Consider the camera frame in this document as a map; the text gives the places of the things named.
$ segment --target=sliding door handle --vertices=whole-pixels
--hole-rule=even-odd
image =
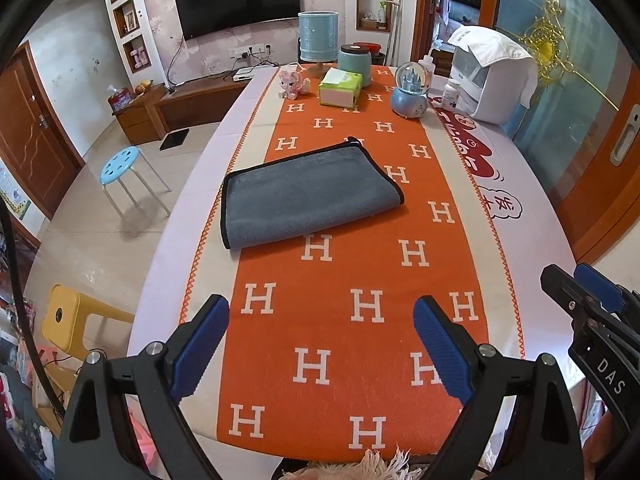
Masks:
[[[638,135],[638,129],[640,128],[640,105],[634,105],[631,108],[631,113],[626,120],[625,126],[622,128],[622,133],[618,137],[613,150],[609,155],[609,160],[614,166],[619,166],[622,161],[625,160],[626,154],[631,148],[631,145],[636,140]]]

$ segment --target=green tissue box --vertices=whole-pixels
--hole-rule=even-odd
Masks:
[[[318,85],[321,105],[355,108],[362,90],[362,74],[331,68]]]

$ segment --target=blue stool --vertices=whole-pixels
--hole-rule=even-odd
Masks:
[[[125,186],[123,181],[121,181],[120,179],[120,177],[123,174],[125,174],[127,170],[131,170],[136,175],[136,177],[139,178],[140,182],[142,182],[142,185],[146,187],[146,190],[149,193],[151,193],[151,196],[156,200],[158,200],[158,203],[162,206],[162,209],[166,211],[167,215],[170,215],[171,211],[169,211],[169,208],[164,205],[164,202],[162,202],[162,200],[158,198],[158,195],[156,195],[154,190],[151,189],[151,186],[149,186],[149,184],[146,183],[146,180],[142,178],[142,176],[133,167],[133,163],[138,159],[139,155],[145,160],[146,164],[151,168],[151,171],[153,171],[156,174],[156,177],[160,179],[160,182],[164,184],[164,187],[166,188],[166,190],[171,191],[171,188],[167,186],[166,182],[162,180],[162,177],[158,174],[158,172],[154,169],[154,167],[149,163],[145,154],[142,153],[142,151],[139,148],[136,148],[135,146],[131,146],[130,148],[125,148],[124,150],[121,150],[120,152],[113,155],[107,161],[107,163],[102,168],[102,172],[100,173],[100,184],[102,184],[102,190],[104,191],[105,195],[109,199],[109,202],[111,202],[111,205],[113,206],[113,208],[118,212],[120,217],[124,220],[124,215],[122,211],[120,211],[116,203],[113,201],[113,198],[111,198],[111,195],[107,191],[107,184],[111,184],[112,182],[115,182],[117,180],[122,186],[122,189],[124,189],[127,196],[131,199],[134,205],[138,207],[138,202],[136,202],[136,199],[133,198],[133,195],[131,194],[129,189],[127,189],[127,186]]]

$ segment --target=gray microfiber towel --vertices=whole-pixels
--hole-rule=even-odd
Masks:
[[[395,208],[404,194],[358,139],[229,173],[220,231],[227,249],[314,233]]]

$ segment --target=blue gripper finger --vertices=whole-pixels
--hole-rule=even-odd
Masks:
[[[622,291],[593,267],[587,264],[575,267],[574,280],[598,300],[607,312],[621,312],[624,309]]]
[[[178,341],[183,333],[190,331],[189,324],[196,324],[187,341],[179,342],[182,351],[172,359],[172,377],[170,395],[178,403],[183,397],[193,395],[204,371],[211,361],[216,348],[229,326],[229,304],[223,296],[212,295],[196,314],[192,321],[180,325],[169,338],[167,346],[171,348],[172,340]]]
[[[415,302],[414,327],[447,393],[466,404],[474,394],[470,364],[453,339],[454,332],[462,327],[454,325],[430,296]]]

